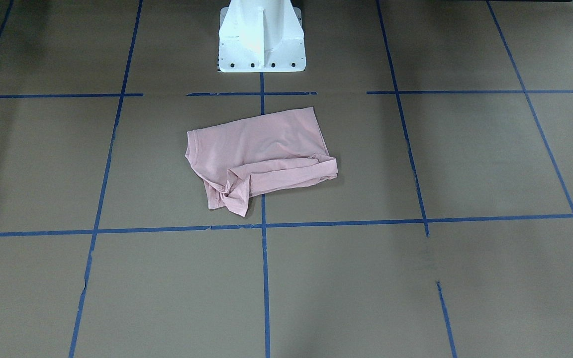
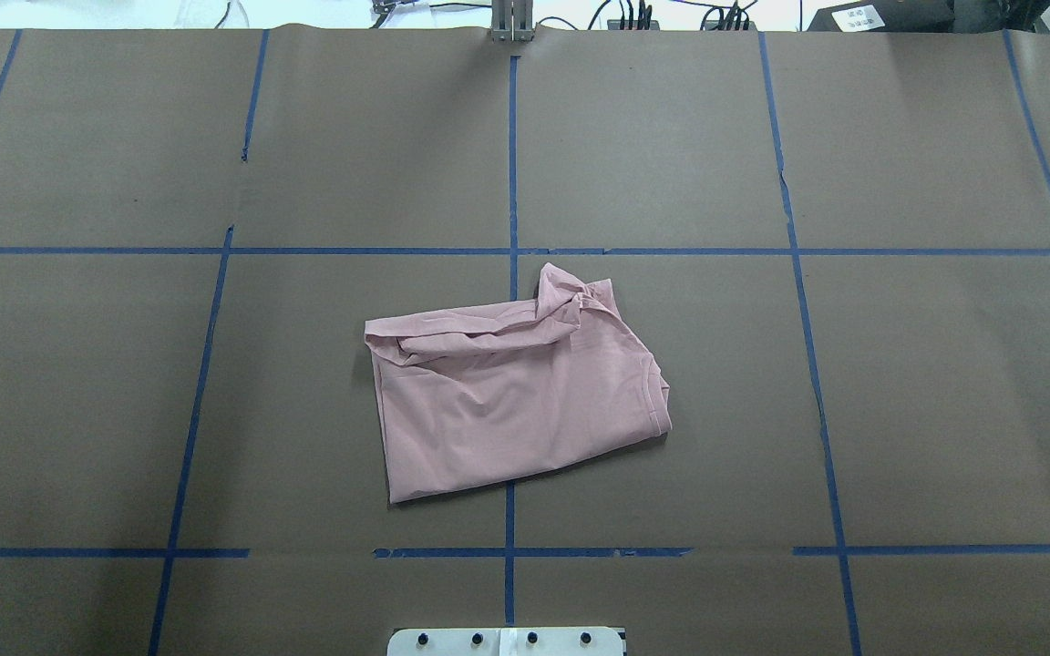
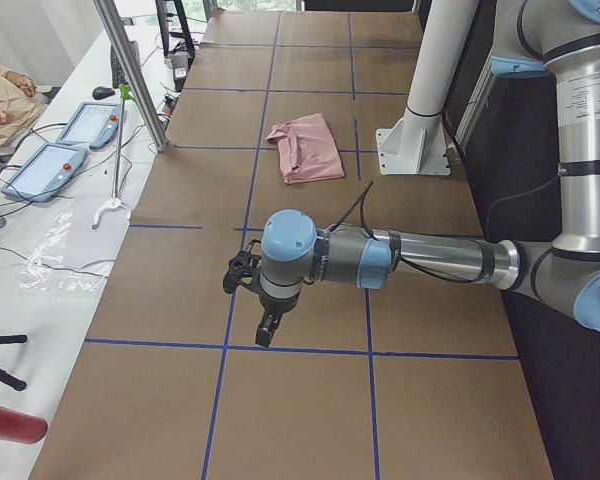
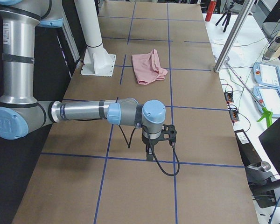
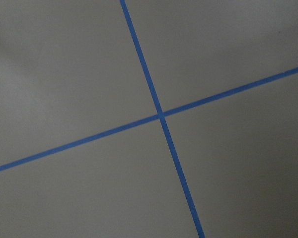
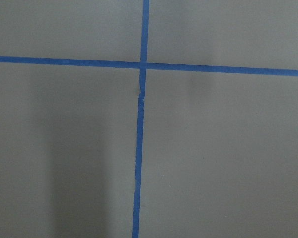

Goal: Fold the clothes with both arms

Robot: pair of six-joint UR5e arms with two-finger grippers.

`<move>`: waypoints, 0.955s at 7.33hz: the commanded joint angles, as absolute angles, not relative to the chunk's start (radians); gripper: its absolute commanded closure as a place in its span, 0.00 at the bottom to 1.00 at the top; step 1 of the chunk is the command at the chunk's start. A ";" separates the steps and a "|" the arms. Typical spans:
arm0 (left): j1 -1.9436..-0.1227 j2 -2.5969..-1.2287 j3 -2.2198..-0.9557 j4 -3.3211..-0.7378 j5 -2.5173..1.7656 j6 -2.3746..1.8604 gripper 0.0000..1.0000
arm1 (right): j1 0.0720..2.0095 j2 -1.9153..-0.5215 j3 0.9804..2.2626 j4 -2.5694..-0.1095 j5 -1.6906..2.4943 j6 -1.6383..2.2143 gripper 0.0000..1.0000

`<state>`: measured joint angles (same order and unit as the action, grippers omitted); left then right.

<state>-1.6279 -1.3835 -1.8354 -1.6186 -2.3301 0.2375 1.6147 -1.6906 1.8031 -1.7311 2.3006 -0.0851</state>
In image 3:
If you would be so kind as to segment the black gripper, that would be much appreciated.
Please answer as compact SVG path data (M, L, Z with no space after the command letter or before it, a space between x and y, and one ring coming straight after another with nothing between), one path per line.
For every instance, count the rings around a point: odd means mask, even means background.
M266 279L262 272L262 256L252 252L260 240L252 239L245 250L229 260L223 278L223 289L234 294L239 286L257 294L264 308L263 317L256 329L255 343L268 348L281 322L282 316L291 311L300 296L300 284L277 286Z

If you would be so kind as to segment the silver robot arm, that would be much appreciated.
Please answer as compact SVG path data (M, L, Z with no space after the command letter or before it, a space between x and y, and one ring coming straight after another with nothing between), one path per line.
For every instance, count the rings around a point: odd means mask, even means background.
M268 346L306 284L379 289L396 271L456 284L490 284L545 304L600 332L600 1L500 1L492 70L556 80L561 230L548 242L373 229L339 220L318 228L297 210L266 221L260 239L228 263L223 288L254 293L255 341Z

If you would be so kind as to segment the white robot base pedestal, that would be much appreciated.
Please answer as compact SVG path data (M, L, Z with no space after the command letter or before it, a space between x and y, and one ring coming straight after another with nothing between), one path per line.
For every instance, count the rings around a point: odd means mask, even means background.
M442 112L477 0L434 0L402 117L376 131L383 175L448 176Z

